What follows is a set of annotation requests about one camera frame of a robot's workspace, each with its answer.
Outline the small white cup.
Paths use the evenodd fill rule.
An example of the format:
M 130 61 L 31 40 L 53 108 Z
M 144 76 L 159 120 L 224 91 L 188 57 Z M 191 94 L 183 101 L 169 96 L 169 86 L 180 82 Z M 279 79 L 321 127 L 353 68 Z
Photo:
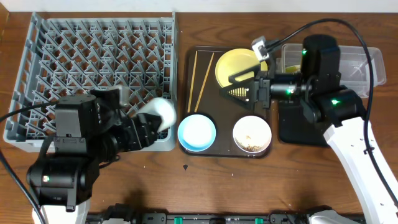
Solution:
M 157 132 L 170 128 L 177 120 L 177 112 L 172 101 L 161 97 L 151 99 L 136 114 L 139 113 L 160 116 L 162 121 Z

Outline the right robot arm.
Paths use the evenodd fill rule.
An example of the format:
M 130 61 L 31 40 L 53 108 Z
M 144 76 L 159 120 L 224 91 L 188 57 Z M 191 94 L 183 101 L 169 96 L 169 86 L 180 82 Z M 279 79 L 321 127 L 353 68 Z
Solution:
M 302 62 L 295 73 L 276 73 L 271 48 L 263 37 L 252 43 L 267 62 L 230 75 L 220 95 L 249 110 L 260 101 L 296 101 L 303 117 L 325 138 L 342 163 L 367 223 L 397 223 L 397 179 L 374 139 L 361 98 L 341 85 L 340 48 L 334 37 L 315 34 L 303 40 Z

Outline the white bowl with food scraps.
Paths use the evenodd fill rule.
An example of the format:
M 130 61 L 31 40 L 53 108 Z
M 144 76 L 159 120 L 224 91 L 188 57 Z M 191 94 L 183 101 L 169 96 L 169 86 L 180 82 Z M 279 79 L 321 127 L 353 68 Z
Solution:
M 271 145 L 271 127 L 263 118 L 245 116 L 234 125 L 233 139 L 242 151 L 250 154 L 260 153 Z

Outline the wooden chopstick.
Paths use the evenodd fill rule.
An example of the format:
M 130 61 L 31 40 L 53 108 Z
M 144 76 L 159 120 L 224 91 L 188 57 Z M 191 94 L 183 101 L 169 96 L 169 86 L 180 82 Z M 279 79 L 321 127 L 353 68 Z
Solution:
M 198 96 L 198 99 L 197 99 L 197 103 L 196 103 L 196 105 L 195 105 L 195 109 L 194 109 L 194 112 L 195 112 L 195 113 L 198 111 L 198 107 L 199 107 L 200 102 L 201 102 L 201 98 L 202 98 L 202 95 L 203 95 L 203 92 L 204 92 L 204 89 L 205 89 L 206 81 L 207 81 L 207 79 L 208 79 L 208 76 L 209 76 L 209 73 L 210 73 L 210 68 L 211 68 L 212 63 L 213 63 L 214 54 L 215 54 L 215 53 L 212 53 L 211 58 L 210 58 L 210 61 L 209 61 L 209 64 L 208 64 L 208 67 L 207 67 L 207 69 L 206 69 L 205 77 L 204 77 L 204 79 L 203 79 L 203 83 L 202 83 L 202 85 L 201 85 L 201 89 L 200 89 L 200 92 L 199 92 L 199 96 Z
M 194 63 L 193 63 L 192 79 L 191 79 L 191 84 L 190 84 L 190 94 L 189 94 L 189 98 L 188 98 L 187 113 L 190 113 L 190 108 L 192 105 L 193 87 L 194 87 L 195 72 L 196 72 L 196 66 L 197 66 L 197 55 L 198 55 L 198 51 L 195 52 L 195 59 L 194 59 Z

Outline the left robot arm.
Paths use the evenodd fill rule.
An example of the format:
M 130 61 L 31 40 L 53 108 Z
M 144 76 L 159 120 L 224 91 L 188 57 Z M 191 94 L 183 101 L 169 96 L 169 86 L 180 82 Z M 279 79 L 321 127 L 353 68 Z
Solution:
M 84 223 L 100 169 L 120 152 L 153 145 L 158 133 L 170 126 L 154 112 L 124 116 L 127 93 L 92 90 L 59 99 L 56 132 L 45 139 L 27 172 L 38 206 L 35 222 Z

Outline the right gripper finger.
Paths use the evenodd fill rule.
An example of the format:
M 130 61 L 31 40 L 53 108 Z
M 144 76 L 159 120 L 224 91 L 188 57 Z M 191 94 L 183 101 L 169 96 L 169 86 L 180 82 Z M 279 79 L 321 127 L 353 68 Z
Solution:
M 219 94 L 247 110 L 254 109 L 255 96 L 253 81 L 238 82 L 220 88 Z
M 231 84 L 236 84 L 250 78 L 254 78 L 256 74 L 261 70 L 261 65 L 257 64 L 255 66 L 246 68 L 240 72 L 234 73 L 228 77 L 228 81 Z

